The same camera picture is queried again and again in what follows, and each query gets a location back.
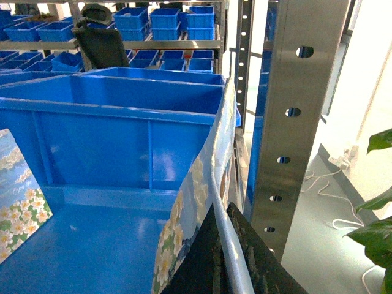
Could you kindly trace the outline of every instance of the green plant leaf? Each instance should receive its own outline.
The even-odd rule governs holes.
[[[381,193],[379,196],[370,199],[355,207],[355,210],[359,212],[361,209],[378,210],[383,208],[388,202],[392,201],[392,187]]]
[[[387,149],[389,147],[392,147],[392,129],[370,136],[367,153],[372,150]]]
[[[392,267],[387,268],[385,271],[384,287],[386,294],[392,294]]]
[[[383,268],[392,265],[392,219],[378,220],[347,236],[365,246],[366,256],[376,265]]]

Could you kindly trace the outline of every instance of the stacked blue bins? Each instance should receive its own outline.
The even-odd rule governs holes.
[[[129,61],[129,67],[134,69],[144,69],[154,66],[159,57],[159,50],[139,50]]]
[[[272,51],[263,51],[262,69],[260,72],[260,83],[258,86],[255,125],[253,130],[251,161],[249,164],[249,176],[247,182],[247,194],[250,203],[253,203],[253,197],[256,185],[256,176],[258,169],[258,159],[260,155],[260,146],[262,144],[262,132],[264,122],[265,104],[268,91],[268,80],[270,77]]]
[[[187,15],[187,32],[189,40],[214,40],[214,7],[192,6],[193,13]]]
[[[181,34],[179,9],[159,8],[150,13],[154,41],[176,41]]]
[[[27,21],[4,29],[11,41],[14,42],[36,42],[40,40],[36,29],[44,26],[43,21]]]
[[[150,293],[159,235],[223,92],[87,74],[1,87],[0,129],[54,215],[0,264],[0,293]]]
[[[124,41],[144,41],[149,34],[147,8],[125,7],[114,18]]]
[[[5,41],[8,39],[8,35],[4,29],[13,26],[13,18],[11,16],[11,11],[0,9],[0,41]]]
[[[54,72],[79,72],[83,68],[81,54],[61,52],[59,56],[51,60]]]
[[[74,38],[72,23],[57,21],[37,29],[38,35],[44,42],[67,42]]]

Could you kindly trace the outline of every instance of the floral paper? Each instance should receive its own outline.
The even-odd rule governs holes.
[[[159,294],[170,283],[212,203],[218,199],[224,208],[228,205],[235,109],[235,89],[230,81],[208,138],[184,178],[170,218],[160,234],[153,294]]]
[[[53,214],[8,129],[0,130],[0,263]]]

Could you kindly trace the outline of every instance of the blue plastic box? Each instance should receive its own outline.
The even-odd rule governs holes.
[[[188,14],[188,29],[213,28],[214,7],[213,6],[191,6],[189,10],[195,13]]]
[[[188,40],[214,40],[215,28],[208,29],[187,29]]]
[[[72,23],[57,21],[37,29],[38,35],[44,42],[67,42],[74,38]]]
[[[83,67],[81,57],[68,52],[61,52],[51,63],[54,72],[79,72]]]
[[[17,51],[0,51],[0,64],[18,56]]]
[[[213,61],[210,59],[191,59],[189,61],[188,71],[211,74],[214,72]]]
[[[13,24],[10,10],[0,10],[0,26]]]
[[[183,59],[166,59],[162,61],[159,69],[185,71],[186,61]]]
[[[141,29],[148,22],[147,8],[125,7],[114,18],[118,29]]]
[[[158,57],[159,57],[159,50],[139,50],[136,52],[134,59],[157,60]]]
[[[179,9],[159,8],[150,13],[152,29],[177,29]]]
[[[154,59],[135,59],[129,61],[129,67],[134,69],[145,69],[146,67],[155,65]]]
[[[184,50],[165,50],[161,59],[184,59]]]
[[[214,59],[214,50],[194,50],[191,58],[196,59]]]
[[[51,70],[50,61],[37,61],[29,66],[24,72],[49,72]]]
[[[187,17],[188,13],[186,12],[180,12],[178,14],[179,17],[179,29],[183,32],[186,31],[187,27],[188,27],[188,17]]]
[[[11,26],[4,29],[11,41],[14,42],[36,42],[40,37],[36,31],[37,28],[44,26],[43,21],[26,21],[24,23]]]
[[[14,23],[21,23],[22,21],[26,21],[31,15],[12,15],[11,17]]]
[[[181,31],[179,24],[176,29],[154,29],[153,28],[153,40],[154,41],[176,41],[179,38]]]
[[[149,34],[149,23],[141,29],[118,29],[123,41],[144,41]]]

